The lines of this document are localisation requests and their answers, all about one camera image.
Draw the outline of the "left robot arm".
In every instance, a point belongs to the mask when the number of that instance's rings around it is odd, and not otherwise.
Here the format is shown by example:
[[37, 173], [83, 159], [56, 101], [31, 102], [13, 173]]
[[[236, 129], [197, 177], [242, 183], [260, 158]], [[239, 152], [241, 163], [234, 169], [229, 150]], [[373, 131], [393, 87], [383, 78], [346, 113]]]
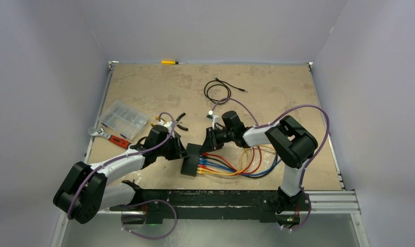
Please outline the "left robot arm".
[[134, 171], [153, 164], [158, 157], [168, 161], [189, 157], [179, 134], [170, 128], [155, 125], [149, 134], [127, 150], [103, 162], [75, 163], [57, 190], [53, 205], [66, 213], [70, 220], [85, 224], [98, 211], [112, 206], [125, 205], [129, 210], [142, 206], [143, 197], [135, 192], [135, 184], [112, 183]]

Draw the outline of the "black network switch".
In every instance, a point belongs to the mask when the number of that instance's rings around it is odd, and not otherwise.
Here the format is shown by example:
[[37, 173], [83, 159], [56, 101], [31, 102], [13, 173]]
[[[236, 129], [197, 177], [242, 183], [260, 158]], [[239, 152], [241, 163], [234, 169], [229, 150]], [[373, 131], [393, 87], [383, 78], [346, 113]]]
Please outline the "black network switch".
[[188, 157], [183, 159], [180, 171], [182, 175], [191, 177], [195, 177], [197, 175], [201, 147], [201, 145], [197, 144], [187, 144], [186, 151], [188, 152]]

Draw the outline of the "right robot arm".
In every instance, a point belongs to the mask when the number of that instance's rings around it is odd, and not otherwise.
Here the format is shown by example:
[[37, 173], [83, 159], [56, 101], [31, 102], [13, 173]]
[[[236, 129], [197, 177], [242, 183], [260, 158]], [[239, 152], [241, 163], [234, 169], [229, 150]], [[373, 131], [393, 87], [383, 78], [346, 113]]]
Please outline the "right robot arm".
[[316, 139], [292, 116], [286, 115], [276, 124], [262, 128], [246, 127], [235, 111], [222, 114], [223, 127], [213, 124], [206, 129], [200, 153], [221, 149], [233, 142], [240, 148], [271, 145], [284, 162], [284, 175], [278, 196], [279, 205], [291, 209], [297, 205], [301, 192], [300, 173], [318, 147]]

